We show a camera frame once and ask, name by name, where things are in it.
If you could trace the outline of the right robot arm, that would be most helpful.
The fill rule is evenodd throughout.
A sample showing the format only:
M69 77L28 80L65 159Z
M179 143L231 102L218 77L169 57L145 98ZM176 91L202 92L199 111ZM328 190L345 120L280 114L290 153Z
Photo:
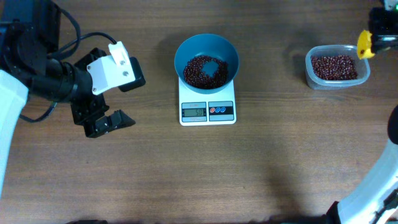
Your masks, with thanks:
M368 30L358 37L357 55L368 59L397 48L397 1L384 1L369 13ZM386 223L397 210L397 108L387 125L383 153L355 190L327 211L327 223Z

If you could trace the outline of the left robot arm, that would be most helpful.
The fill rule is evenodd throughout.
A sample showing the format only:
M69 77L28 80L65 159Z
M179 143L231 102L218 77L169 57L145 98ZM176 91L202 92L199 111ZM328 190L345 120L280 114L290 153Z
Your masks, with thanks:
M85 35L76 20L76 37L60 46L60 22L69 13L53 1L6 1L1 17L1 172L16 124L29 96L49 100L44 118L59 103L68 103L73 120L88 138L130 127L134 120L121 110L108 114L104 92L139 88L145 79L138 60L122 42L109 39L107 50L93 49L77 63L68 63Z

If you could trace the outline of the yellow plastic measuring scoop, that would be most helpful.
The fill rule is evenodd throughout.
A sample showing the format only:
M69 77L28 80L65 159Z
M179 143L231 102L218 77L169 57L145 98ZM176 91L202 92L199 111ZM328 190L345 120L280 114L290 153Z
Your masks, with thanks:
M360 60L368 59L375 56L375 53L372 52L372 33L368 30L363 30L357 41L357 55Z

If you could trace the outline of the red adzuki beans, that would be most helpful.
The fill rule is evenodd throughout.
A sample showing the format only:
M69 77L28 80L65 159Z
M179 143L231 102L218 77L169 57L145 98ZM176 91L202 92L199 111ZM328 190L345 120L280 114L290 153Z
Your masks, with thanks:
M185 82L199 89L215 89L228 79L228 63L218 58L199 55L191 59L183 71Z

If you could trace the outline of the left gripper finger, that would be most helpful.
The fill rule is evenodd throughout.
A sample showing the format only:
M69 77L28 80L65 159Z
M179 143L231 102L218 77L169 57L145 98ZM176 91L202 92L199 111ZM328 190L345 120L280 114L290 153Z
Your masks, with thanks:
M132 71L134 73L134 77L136 78L133 82L129 82L127 84L119 86L119 90L122 92L127 92L139 87L142 87L146 84L146 80L144 78L144 74L142 72L142 68L139 64L139 61L135 57L130 57L130 63L132 65Z
M135 121L122 110L117 110L110 116L87 121L83 127L88 138L98 138L111 131L135 125Z

